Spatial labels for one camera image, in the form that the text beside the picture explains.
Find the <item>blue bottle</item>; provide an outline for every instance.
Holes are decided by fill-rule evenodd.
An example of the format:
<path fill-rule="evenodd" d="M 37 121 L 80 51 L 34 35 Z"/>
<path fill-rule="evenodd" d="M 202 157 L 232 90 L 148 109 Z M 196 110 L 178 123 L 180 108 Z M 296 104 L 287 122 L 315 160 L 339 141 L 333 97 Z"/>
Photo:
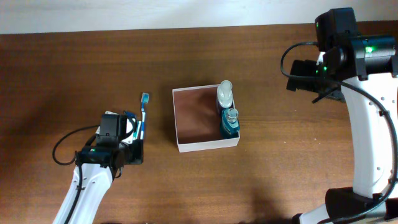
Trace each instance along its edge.
<path fill-rule="evenodd" d="M 239 127 L 238 110 L 224 109 L 221 114 L 220 131 L 224 139 L 237 138 Z"/>

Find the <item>bottle cap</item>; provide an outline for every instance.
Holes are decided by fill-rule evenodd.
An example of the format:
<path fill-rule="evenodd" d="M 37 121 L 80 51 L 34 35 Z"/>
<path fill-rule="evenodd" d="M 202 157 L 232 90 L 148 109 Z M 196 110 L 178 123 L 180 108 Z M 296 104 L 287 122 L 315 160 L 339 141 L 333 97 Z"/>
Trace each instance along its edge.
<path fill-rule="evenodd" d="M 237 119 L 238 119 L 238 115 L 239 115 L 239 112 L 238 112 L 238 110 L 237 109 L 229 109 L 227 112 L 226 112 L 226 119 L 229 121 L 229 122 L 235 122 Z"/>
<path fill-rule="evenodd" d="M 232 83 L 230 81 L 224 80 L 218 86 L 217 99 L 224 108 L 229 108 L 232 105 Z"/>

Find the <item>bottle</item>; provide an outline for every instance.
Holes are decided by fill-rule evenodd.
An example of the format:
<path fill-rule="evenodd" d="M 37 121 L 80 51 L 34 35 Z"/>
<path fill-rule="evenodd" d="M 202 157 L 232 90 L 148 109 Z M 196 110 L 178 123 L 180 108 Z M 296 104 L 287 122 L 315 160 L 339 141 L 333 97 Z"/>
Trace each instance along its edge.
<path fill-rule="evenodd" d="M 221 114 L 220 131 L 224 139 L 237 138 L 239 127 L 237 109 L 224 109 Z"/>
<path fill-rule="evenodd" d="M 217 87 L 217 111 L 221 112 L 227 108 L 232 107 L 232 83 L 224 80 Z"/>

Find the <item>wooden table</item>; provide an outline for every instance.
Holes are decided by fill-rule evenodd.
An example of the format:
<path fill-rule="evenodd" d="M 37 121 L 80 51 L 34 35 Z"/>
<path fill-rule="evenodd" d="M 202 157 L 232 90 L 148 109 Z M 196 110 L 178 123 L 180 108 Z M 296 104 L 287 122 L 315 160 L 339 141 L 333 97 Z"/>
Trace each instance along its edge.
<path fill-rule="evenodd" d="M 398 22 L 360 23 L 364 34 Z M 313 24 L 0 35 L 0 222 L 50 223 L 73 166 L 52 160 L 67 132 L 98 124 L 106 110 L 139 111 L 150 93 L 144 163 L 124 169 L 95 223 L 263 223 L 324 202 L 352 186 L 353 145 L 345 104 L 285 89 L 279 61 L 316 40 Z M 287 56 L 316 59 L 315 47 Z M 172 89 L 233 83 L 238 147 L 179 153 Z M 68 138 L 68 161 L 93 131 Z"/>

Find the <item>box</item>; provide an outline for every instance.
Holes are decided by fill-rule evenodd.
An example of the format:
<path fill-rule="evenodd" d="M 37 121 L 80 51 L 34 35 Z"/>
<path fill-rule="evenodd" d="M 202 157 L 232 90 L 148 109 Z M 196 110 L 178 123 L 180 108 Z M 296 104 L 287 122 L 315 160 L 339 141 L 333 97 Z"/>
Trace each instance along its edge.
<path fill-rule="evenodd" d="M 217 87 L 208 85 L 173 90 L 175 134 L 180 152 L 238 145 L 240 133 L 231 139 L 221 136 L 221 116 L 216 109 Z"/>

